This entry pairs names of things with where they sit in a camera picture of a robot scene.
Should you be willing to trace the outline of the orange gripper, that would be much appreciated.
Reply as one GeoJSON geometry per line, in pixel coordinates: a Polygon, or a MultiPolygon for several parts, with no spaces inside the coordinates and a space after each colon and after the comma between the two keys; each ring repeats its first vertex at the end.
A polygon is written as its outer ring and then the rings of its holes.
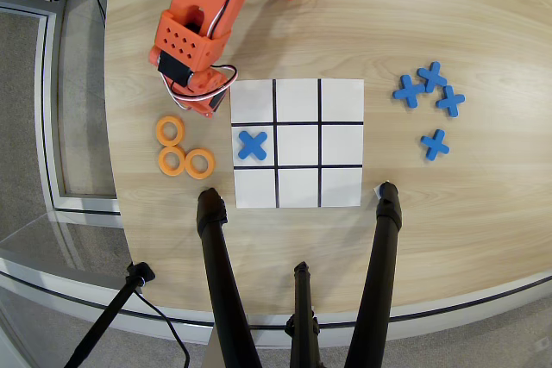
{"type": "Polygon", "coordinates": [[[169,80],[169,93],[173,101],[182,109],[193,109],[200,115],[211,118],[224,98],[223,86],[229,85],[229,78],[217,69],[193,73],[182,86],[169,80]]]}

